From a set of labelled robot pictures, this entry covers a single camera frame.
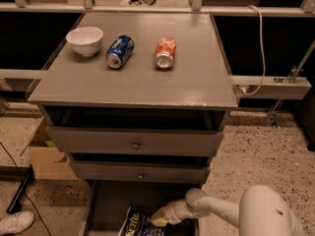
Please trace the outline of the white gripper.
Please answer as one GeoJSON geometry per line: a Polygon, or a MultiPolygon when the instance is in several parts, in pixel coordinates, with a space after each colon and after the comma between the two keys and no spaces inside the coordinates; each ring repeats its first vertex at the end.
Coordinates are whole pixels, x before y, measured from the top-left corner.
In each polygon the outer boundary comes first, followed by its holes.
{"type": "Polygon", "coordinates": [[[165,227],[169,224],[178,224],[192,214],[192,208],[184,199],[168,203],[151,216],[151,223],[156,227],[165,227]]]}

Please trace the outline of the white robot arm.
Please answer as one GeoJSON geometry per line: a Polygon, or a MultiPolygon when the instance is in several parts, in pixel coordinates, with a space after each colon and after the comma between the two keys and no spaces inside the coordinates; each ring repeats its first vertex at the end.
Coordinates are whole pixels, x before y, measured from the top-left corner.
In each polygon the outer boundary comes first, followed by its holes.
{"type": "Polygon", "coordinates": [[[239,230],[239,236],[306,236],[303,226],[286,201],[273,189],[255,185],[247,189],[239,204],[190,189],[184,199],[172,201],[151,216],[154,226],[178,224],[184,219],[210,213],[239,230]]]}

